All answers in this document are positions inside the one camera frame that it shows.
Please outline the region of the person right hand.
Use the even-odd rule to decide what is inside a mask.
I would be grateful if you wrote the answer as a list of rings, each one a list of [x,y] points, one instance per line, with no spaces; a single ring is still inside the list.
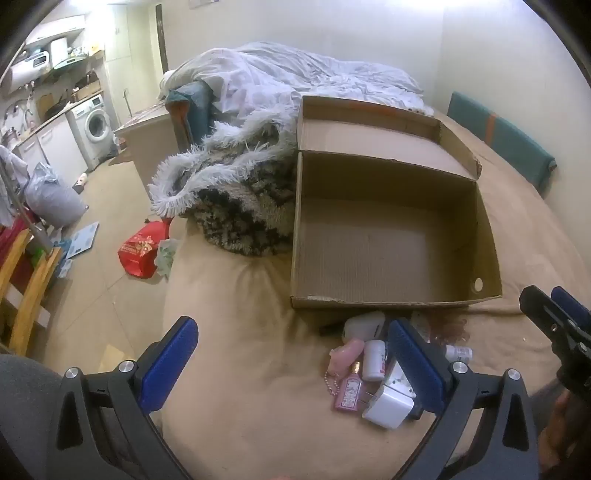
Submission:
[[[590,405],[553,383],[533,398],[541,479],[590,478]]]

